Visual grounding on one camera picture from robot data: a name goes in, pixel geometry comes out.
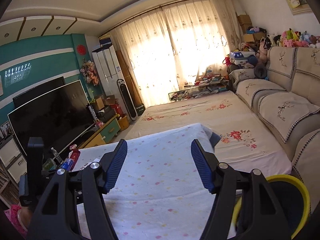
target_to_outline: ceiling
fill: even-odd
[[[100,36],[130,17],[173,1],[177,0],[12,0],[0,19],[0,45],[17,40],[20,29],[20,39],[63,34],[76,18],[66,33]]]

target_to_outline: pink clothing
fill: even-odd
[[[7,218],[14,226],[14,228],[23,236],[24,239],[27,237],[27,231],[25,231],[19,223],[18,220],[18,210],[21,209],[21,206],[12,205],[10,209],[5,210],[4,213],[6,214]]]

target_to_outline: white wall stripe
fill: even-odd
[[[66,53],[66,52],[73,52],[73,48],[47,50],[47,51],[27,55],[24,57],[16,58],[14,60],[8,61],[0,65],[0,71],[3,71],[4,69],[7,69],[9,67],[15,66],[17,64],[20,64],[29,60],[33,60],[40,57],[46,57],[50,55],[55,55],[55,54]]]
[[[71,77],[71,76],[77,75],[79,73],[80,73],[80,71],[78,69],[77,70],[72,70],[72,71],[69,71],[69,72],[66,72],[66,73],[59,74],[59,75],[54,76],[54,77],[47,78],[45,80],[41,80],[41,81],[39,81],[39,82],[37,82],[35,84],[32,84],[32,85],[30,85],[28,87],[25,87],[25,88],[15,92],[15,93],[13,93],[12,95],[9,95],[5,99],[1,100],[0,101],[0,109],[5,107],[9,103],[11,103],[12,102],[12,98],[16,97],[17,95],[19,95],[19,94],[21,94],[21,93],[23,93],[23,92],[25,92],[25,91],[27,91],[27,90],[29,90],[31,88],[34,88],[34,87],[36,87],[38,85],[41,85],[41,84],[43,84],[45,82],[48,82],[48,81],[50,81],[52,79],[55,79],[55,78],[58,78],[58,77],[62,77],[63,76],[64,78],[67,78],[67,77]]]

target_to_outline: sofa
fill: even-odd
[[[278,140],[314,210],[320,200],[320,49],[272,47],[267,57],[266,79],[237,69],[230,73],[233,90]]]

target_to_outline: television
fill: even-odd
[[[64,77],[55,78],[48,82],[45,82],[41,85],[38,85],[34,88],[31,88],[16,97],[12,98],[14,108],[18,108],[19,106],[24,105],[25,103],[29,102],[30,100],[37,98],[38,96],[54,90],[55,88],[64,86],[66,82],[64,81]]]
[[[62,152],[94,125],[80,80],[49,91],[8,114],[16,138],[27,154],[30,137],[42,137],[44,157],[51,147]]]

